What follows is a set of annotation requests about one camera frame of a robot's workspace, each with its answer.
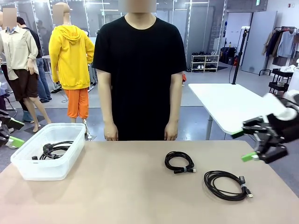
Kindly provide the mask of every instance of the button-up shirt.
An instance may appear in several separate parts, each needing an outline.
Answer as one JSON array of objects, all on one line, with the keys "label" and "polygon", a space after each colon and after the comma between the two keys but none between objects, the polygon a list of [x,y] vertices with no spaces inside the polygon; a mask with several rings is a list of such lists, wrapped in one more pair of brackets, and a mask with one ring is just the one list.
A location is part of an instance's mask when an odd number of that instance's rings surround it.
[{"label": "button-up shirt", "polygon": [[33,60],[34,72],[38,74],[36,65],[38,49],[29,30],[17,26],[12,30],[0,31],[0,52],[3,51],[6,57],[9,80],[18,78],[14,70],[27,70],[28,58]]}]

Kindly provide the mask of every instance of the shoe rack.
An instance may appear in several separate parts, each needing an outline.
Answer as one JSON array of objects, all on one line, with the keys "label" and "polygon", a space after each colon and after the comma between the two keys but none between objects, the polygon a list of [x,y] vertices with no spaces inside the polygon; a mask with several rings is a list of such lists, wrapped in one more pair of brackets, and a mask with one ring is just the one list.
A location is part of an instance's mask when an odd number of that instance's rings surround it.
[{"label": "shoe rack", "polygon": [[[191,72],[193,71],[209,71],[218,69],[219,55],[191,55]],[[199,65],[203,65],[203,69],[198,69]],[[207,68],[207,65],[215,65],[216,68]]]}]

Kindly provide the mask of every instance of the hood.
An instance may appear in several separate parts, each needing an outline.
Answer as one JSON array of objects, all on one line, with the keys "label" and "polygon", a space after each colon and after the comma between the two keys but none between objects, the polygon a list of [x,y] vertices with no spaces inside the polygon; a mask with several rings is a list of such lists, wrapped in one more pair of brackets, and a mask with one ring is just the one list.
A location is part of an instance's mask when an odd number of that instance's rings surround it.
[{"label": "hood", "polygon": [[55,27],[55,30],[59,31],[61,35],[66,38],[71,44],[75,44],[77,41],[81,38],[81,32],[82,30],[78,27],[72,25],[62,25]]}]

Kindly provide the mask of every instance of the clothing rack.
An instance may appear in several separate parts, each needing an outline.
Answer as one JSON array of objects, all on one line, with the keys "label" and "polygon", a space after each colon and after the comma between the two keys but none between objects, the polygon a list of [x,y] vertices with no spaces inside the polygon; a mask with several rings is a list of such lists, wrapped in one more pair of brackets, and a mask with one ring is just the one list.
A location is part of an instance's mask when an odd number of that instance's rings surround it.
[{"label": "clothing rack", "polygon": [[[295,32],[295,30],[296,30],[296,34],[298,33],[298,28],[297,28],[297,27],[284,27],[284,26],[282,26],[282,27],[275,27],[273,30],[276,30],[276,29],[280,29],[280,30],[284,30],[284,29],[294,29],[294,32]],[[295,52],[296,52],[296,44],[294,43],[289,66],[292,64],[292,60],[293,60],[293,58],[294,58]],[[266,61],[265,61],[264,69],[261,70],[261,71],[268,71],[268,69],[267,69],[267,67],[268,67],[268,62],[269,62],[269,56],[266,56]]]}]

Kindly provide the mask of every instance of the neck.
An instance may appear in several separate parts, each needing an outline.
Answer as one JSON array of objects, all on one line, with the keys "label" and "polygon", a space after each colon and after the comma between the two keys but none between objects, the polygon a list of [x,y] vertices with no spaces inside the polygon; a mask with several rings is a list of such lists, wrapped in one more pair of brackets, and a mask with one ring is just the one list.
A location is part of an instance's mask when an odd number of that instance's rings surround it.
[{"label": "neck", "polygon": [[125,19],[132,27],[137,29],[147,29],[156,21],[156,17],[151,13],[128,13],[125,15]]},{"label": "neck", "polygon": [[70,14],[64,13],[64,25],[71,26]]}]

